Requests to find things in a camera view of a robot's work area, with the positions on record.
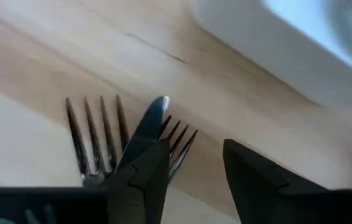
wood grain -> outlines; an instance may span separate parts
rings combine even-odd
[[[0,0],[0,185],[79,185],[64,99],[83,122],[84,96],[98,115],[98,97],[114,108],[115,94],[129,131],[157,95],[200,130],[168,201],[237,220],[224,138],[325,187],[352,187],[352,125],[199,28],[187,0]]]

silverware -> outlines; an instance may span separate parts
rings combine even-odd
[[[80,128],[76,120],[74,109],[72,107],[70,99],[66,99],[68,122],[70,125],[75,154],[82,178],[82,184],[85,187],[92,187],[98,185],[105,178],[114,174],[118,169],[122,169],[131,161],[139,157],[142,153],[144,153],[145,150],[148,149],[148,147],[155,144],[160,138],[166,138],[170,141],[175,135],[177,128],[180,126],[180,121],[178,121],[177,124],[172,128],[169,135],[166,137],[162,137],[163,132],[168,126],[170,120],[172,119],[172,116],[169,115],[165,119],[165,121],[162,122],[162,117],[169,105],[169,98],[167,98],[166,96],[161,96],[155,99],[148,107],[145,115],[141,119],[138,127],[136,128],[136,131],[132,135],[132,138],[129,140],[123,105],[120,97],[117,95],[116,109],[118,115],[121,147],[123,152],[122,158],[118,164],[118,156],[116,154],[112,130],[108,119],[107,110],[104,105],[103,97],[100,97],[100,107],[104,124],[104,135],[106,138],[106,150],[108,153],[108,158],[106,159],[103,158],[103,155],[100,150],[99,138],[97,135],[96,127],[93,122],[93,115],[91,113],[91,109],[86,98],[84,99],[84,105],[93,150],[95,167],[93,171],[90,170],[88,165],[87,153],[82,140]],[[175,142],[170,147],[169,157],[175,162],[170,166],[168,183],[170,183],[170,181],[173,179],[176,172],[180,168],[185,156],[187,155],[191,145],[194,142],[195,136],[197,135],[197,131],[195,131],[190,136],[187,143],[180,150],[179,154],[176,156],[175,152],[177,151],[178,145],[181,143],[185,133],[187,132],[187,129],[188,125],[184,127],[183,131],[178,135]],[[106,162],[109,164],[109,170],[105,169],[104,163]]]

fork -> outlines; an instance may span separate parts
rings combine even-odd
[[[92,151],[93,151],[93,160],[94,160],[94,171],[91,171],[88,164],[87,153],[85,149],[85,145],[83,143],[83,138],[81,135],[81,131],[76,120],[75,112],[71,101],[69,98],[66,99],[66,108],[67,108],[67,116],[68,122],[70,125],[70,131],[73,139],[73,145],[75,148],[76,159],[78,163],[78,168],[81,174],[82,185],[84,187],[93,187],[104,181],[105,178],[113,175],[118,166],[118,155],[116,154],[116,147],[114,145],[114,139],[111,131],[110,122],[108,119],[107,109],[104,104],[104,99],[100,97],[100,107],[101,107],[101,115],[103,119],[103,126],[104,126],[104,135],[106,138],[106,150],[108,153],[108,158],[104,161],[104,157],[101,153],[99,138],[97,135],[97,130],[93,121],[93,115],[91,113],[91,109],[89,106],[89,102],[87,98],[84,98],[84,106],[85,106],[85,113],[86,118],[88,121],[88,128],[90,133],[90,140],[92,144]],[[124,152],[128,142],[129,142],[129,135],[127,131],[127,124],[124,115],[123,104],[121,102],[121,98],[119,95],[116,95],[116,109],[117,109],[117,116],[118,116],[118,128],[119,128],[119,135],[121,139],[121,149]],[[176,130],[180,126],[181,121],[178,121],[176,125],[172,128],[169,132],[168,136],[163,137],[163,133],[169,124],[170,120],[172,119],[172,115],[169,115],[165,121],[162,123],[160,133],[158,135],[158,140],[160,138],[167,138],[169,141],[173,139],[173,136],[176,133]],[[179,144],[182,142],[184,135],[186,134],[188,129],[188,125],[184,127],[182,132],[177,136],[175,142],[170,147],[170,160],[175,161],[169,167],[169,179],[168,184],[171,183],[172,179],[175,177],[177,171],[179,170],[180,166],[183,163],[187,153],[190,150],[191,145],[193,144],[195,137],[197,135],[198,130],[195,130],[194,133],[189,137],[183,148],[180,150],[179,154],[176,155],[177,148]],[[109,164],[109,170],[105,169],[105,162]]]

fork tine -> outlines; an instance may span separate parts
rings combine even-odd
[[[180,133],[180,135],[177,137],[175,143],[172,145],[172,147],[170,148],[170,158],[172,158],[172,156],[174,155],[177,146],[180,144],[180,142],[182,141],[182,138],[184,136],[184,134],[186,133],[188,128],[188,125],[186,125],[186,127],[183,129],[183,131]]]
[[[76,159],[78,161],[78,168],[81,173],[82,179],[85,180],[90,174],[90,168],[86,156],[86,149],[83,144],[82,134],[79,129],[79,125],[76,121],[76,116],[72,108],[71,101],[69,98],[67,98],[65,102],[67,107],[68,122],[70,125],[72,140],[75,148]]]
[[[191,145],[194,142],[195,136],[197,135],[198,130],[194,131],[194,134],[190,137],[190,139],[187,141],[186,145],[184,145],[182,151],[178,155],[178,158],[176,159],[175,163],[173,164],[172,168],[169,170],[169,179],[168,179],[168,184],[172,181],[173,177],[175,176],[176,172],[180,168],[180,165],[182,165],[182,162],[184,158],[186,157],[188,150],[190,149]]]
[[[172,115],[169,115],[165,121],[162,123],[161,129],[159,130],[158,134],[158,139],[161,137],[162,133],[165,131],[166,126],[168,126],[170,119],[172,118]]]
[[[173,135],[175,134],[176,129],[178,128],[179,125],[180,125],[180,121],[178,121],[178,122],[176,123],[176,125],[174,126],[174,128],[172,128],[172,130],[170,131],[170,133],[169,133],[167,139],[170,140],[170,139],[173,137]]]
[[[85,97],[85,112],[86,112],[86,118],[88,119],[90,140],[91,140],[91,145],[93,150],[93,158],[95,161],[95,169],[96,169],[95,171],[99,173],[104,173],[105,168],[104,168],[103,156],[101,155],[101,152],[100,152],[99,138],[97,136],[96,127],[93,121],[93,116],[91,114],[87,97]]]
[[[121,136],[121,147],[122,152],[124,152],[129,142],[129,134],[126,126],[124,107],[122,105],[121,98],[119,97],[119,95],[116,95],[116,109],[118,114],[119,135]]]
[[[117,156],[116,156],[113,135],[111,133],[111,126],[109,125],[109,120],[107,117],[107,109],[106,109],[106,105],[104,104],[103,96],[100,96],[100,105],[101,105],[101,115],[103,116],[103,123],[104,123],[104,134],[106,136],[106,143],[107,143],[108,162],[109,162],[109,166],[111,167],[110,172],[112,172],[116,168]]]

